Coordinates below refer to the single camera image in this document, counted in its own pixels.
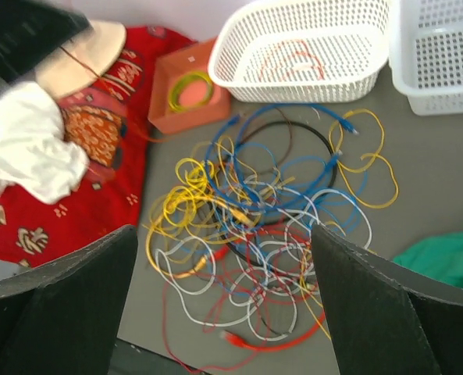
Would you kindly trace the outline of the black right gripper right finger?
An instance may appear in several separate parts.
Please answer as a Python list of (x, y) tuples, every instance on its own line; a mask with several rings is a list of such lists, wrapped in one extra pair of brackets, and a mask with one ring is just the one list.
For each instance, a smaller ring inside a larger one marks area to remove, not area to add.
[(312, 228), (313, 263), (342, 374), (463, 374), (463, 290)]

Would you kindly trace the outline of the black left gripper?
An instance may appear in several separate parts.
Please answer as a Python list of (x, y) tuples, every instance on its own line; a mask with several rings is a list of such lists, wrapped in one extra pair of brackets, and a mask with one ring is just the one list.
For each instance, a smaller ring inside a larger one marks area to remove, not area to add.
[(44, 1), (0, 0), (0, 88), (90, 27), (86, 16)]

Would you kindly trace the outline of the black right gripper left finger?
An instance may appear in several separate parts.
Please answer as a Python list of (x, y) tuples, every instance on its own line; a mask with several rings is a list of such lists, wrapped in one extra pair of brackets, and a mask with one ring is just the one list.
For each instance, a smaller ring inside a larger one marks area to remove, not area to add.
[(0, 281), (0, 374), (106, 374), (137, 258), (123, 226)]

